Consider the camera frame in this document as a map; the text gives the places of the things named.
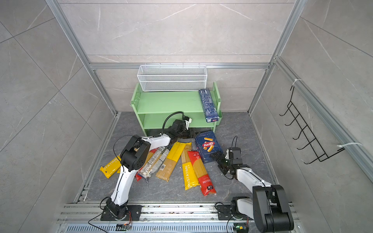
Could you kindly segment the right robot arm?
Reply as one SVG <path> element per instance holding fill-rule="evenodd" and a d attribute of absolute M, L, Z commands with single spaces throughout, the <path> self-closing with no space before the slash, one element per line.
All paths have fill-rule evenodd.
<path fill-rule="evenodd" d="M 245 215 L 254 220 L 261 233 L 292 231 L 294 220 L 284 188 L 260 178 L 243 163 L 241 149 L 231 147 L 227 155 L 217 151 L 210 157 L 218 163 L 222 174 L 231 174 L 252 193 L 251 198 L 235 197 L 231 201 L 233 215 Z"/>

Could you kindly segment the long blue spaghetti box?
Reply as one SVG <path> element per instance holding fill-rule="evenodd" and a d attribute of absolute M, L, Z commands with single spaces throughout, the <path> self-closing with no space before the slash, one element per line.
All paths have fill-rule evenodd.
<path fill-rule="evenodd" d="M 219 120 L 219 115 L 218 112 L 215 108 L 211 93 L 209 89 L 200 89 L 198 91 L 201 102 L 202 102 L 202 107 L 203 111 L 205 114 L 206 122 L 211 123 L 211 122 L 216 122 Z"/>

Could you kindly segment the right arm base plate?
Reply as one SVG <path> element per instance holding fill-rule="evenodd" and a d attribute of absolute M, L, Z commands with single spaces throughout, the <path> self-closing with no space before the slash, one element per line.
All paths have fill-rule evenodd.
<path fill-rule="evenodd" d="M 221 202 L 215 203 L 214 205 L 217 213 L 218 220 L 242 220 L 243 217 L 234 216 L 231 210 L 231 206 L 228 204 L 223 204 Z"/>

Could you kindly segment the blue Barilla rigatoni box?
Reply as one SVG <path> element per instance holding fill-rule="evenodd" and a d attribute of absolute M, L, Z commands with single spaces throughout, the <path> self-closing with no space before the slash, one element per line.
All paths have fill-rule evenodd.
<path fill-rule="evenodd" d="M 217 152 L 223 153 L 222 147 L 217 141 L 213 131 L 198 134 L 195 138 L 195 142 L 199 155 L 204 163 L 213 162 L 214 159 L 212 155 L 216 154 Z"/>

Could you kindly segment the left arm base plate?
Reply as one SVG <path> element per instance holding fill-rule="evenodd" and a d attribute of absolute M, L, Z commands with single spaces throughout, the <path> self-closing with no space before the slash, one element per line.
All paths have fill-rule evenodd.
<path fill-rule="evenodd" d="M 101 221 L 138 221 L 140 219 L 142 205 L 125 205 L 124 207 L 105 207 L 100 217 Z"/>

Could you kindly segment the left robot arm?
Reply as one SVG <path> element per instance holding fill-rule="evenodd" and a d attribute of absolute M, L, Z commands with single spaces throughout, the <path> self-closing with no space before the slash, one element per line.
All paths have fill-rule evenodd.
<path fill-rule="evenodd" d="M 146 164 L 148 153 L 159 147 L 167 147 L 179 138 L 193 136 L 189 125 L 192 123 L 190 117 L 175 120 L 172 126 L 162 129 L 156 136 L 140 137 L 134 135 L 120 153 L 120 174 L 113 194 L 106 200 L 101 220 L 123 220 L 129 216 L 127 203 L 129 191 L 136 173 Z"/>

